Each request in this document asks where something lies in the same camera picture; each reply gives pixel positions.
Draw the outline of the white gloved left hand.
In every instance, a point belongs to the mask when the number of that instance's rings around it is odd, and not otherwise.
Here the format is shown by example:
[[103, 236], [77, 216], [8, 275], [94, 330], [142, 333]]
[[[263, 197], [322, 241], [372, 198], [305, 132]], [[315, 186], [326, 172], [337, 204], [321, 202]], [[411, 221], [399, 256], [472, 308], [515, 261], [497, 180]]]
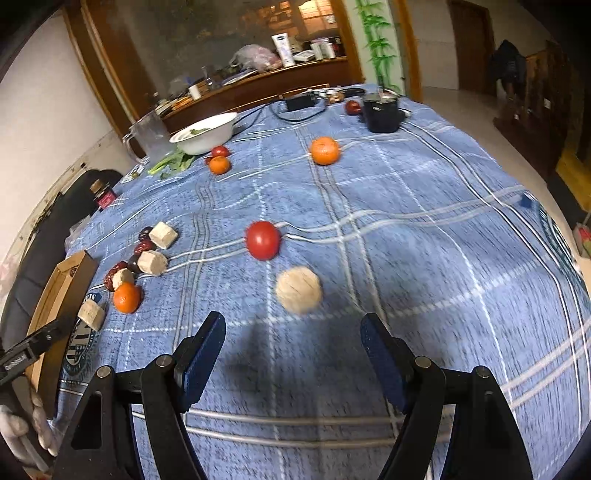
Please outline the white gloved left hand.
[[[36, 432], [40, 446], [48, 452], [53, 458], [58, 454], [59, 442], [52, 431], [43, 403], [34, 388], [29, 388], [29, 397], [32, 401], [32, 421], [33, 429]], [[34, 466], [35, 462], [31, 454], [27, 451], [23, 441], [29, 432], [29, 426], [24, 417], [18, 416], [7, 406], [2, 404], [1, 409], [1, 435], [11, 450], [12, 454], [23, 464]]]

